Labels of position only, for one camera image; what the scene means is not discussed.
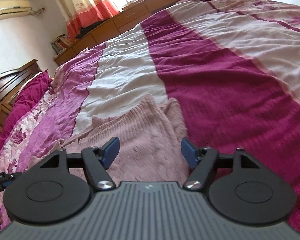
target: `black round pad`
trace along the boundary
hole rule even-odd
[[[48,202],[60,197],[62,192],[63,187],[59,183],[39,181],[27,188],[26,195],[33,201]]]
[[[3,202],[12,220],[29,224],[63,221],[81,211],[90,199],[90,188],[66,170],[30,169],[9,187]]]
[[[271,187],[255,181],[241,183],[235,192],[240,199],[249,203],[263,203],[273,196]]]
[[[265,169],[240,169],[216,180],[208,198],[223,216],[254,226],[286,219],[296,202],[293,189]]]

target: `gray ribbed plate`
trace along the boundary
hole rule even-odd
[[[96,194],[75,217],[52,226],[11,223],[0,240],[300,240],[286,223],[242,226],[176,182],[122,182]]]

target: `wooden headboard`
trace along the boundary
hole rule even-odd
[[[34,59],[18,69],[0,74],[0,132],[11,113],[18,91],[27,80],[39,72],[41,70]]]

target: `pink and white comforter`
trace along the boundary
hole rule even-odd
[[[70,60],[52,86],[6,141],[0,171],[24,171],[93,116],[123,114],[147,93],[173,97],[195,144],[243,146],[294,187],[289,223],[300,231],[300,7],[179,3]]]

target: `floral curtain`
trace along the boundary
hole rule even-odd
[[[81,27],[106,20],[119,13],[109,0],[56,0],[66,20],[71,39],[80,33]]]

